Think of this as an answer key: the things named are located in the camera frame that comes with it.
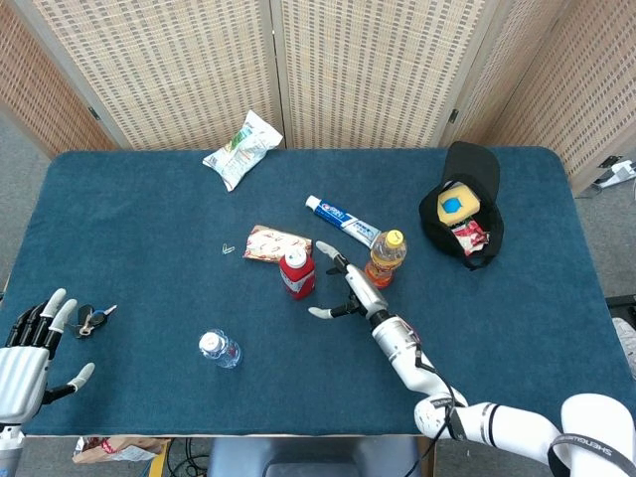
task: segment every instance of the woven screen panel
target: woven screen panel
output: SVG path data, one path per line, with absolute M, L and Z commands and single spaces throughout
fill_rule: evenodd
M 50 157 L 69 150 L 114 148 L 21 20 L 2 2 L 0 101 Z
M 485 0 L 282 0 L 294 147 L 431 143 Z
M 460 110 L 452 140 L 481 143 L 490 134 L 564 3 L 513 0 L 466 106 Z
M 539 144 L 569 176 L 636 122 L 636 2 L 581 0 L 538 56 L 487 142 Z
M 133 148 L 219 147 L 249 109 L 274 122 L 256 1 L 34 3 Z

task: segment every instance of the yellow sponge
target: yellow sponge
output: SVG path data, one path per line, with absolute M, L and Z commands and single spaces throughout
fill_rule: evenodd
M 479 199 L 464 184 L 442 192 L 437 199 L 437 215 L 449 227 L 478 212 Z

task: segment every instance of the white bottle cap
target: white bottle cap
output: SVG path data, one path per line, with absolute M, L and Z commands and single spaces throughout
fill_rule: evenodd
M 291 268 L 302 268 L 307 263 L 307 252 L 300 246 L 289 248 L 285 252 L 285 263 Z
M 203 335 L 199 340 L 199 349 L 203 353 L 216 353 L 222 347 L 223 340 L 218 334 L 213 333 L 212 331 Z

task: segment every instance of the chip bag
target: chip bag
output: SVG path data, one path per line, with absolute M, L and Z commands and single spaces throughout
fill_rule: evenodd
M 219 173 L 231 192 L 242 176 L 265 157 L 282 140 L 282 135 L 250 110 L 240 131 L 217 152 L 206 156 L 203 163 Z

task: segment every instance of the black bag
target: black bag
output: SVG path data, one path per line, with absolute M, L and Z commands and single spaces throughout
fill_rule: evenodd
M 451 227 L 443 223 L 437 214 L 439 194 L 457 182 L 468 186 L 479 199 L 479 212 L 472 217 L 484 232 L 490 233 L 488 244 L 469 256 L 464 253 Z M 469 269 L 476 270 L 486 266 L 499 252 L 504 237 L 504 222 L 495 204 L 498 192 L 499 162 L 495 155 L 476 144 L 454 142 L 448 149 L 440 184 L 419 204 L 424 233 L 437 248 L 461 258 Z

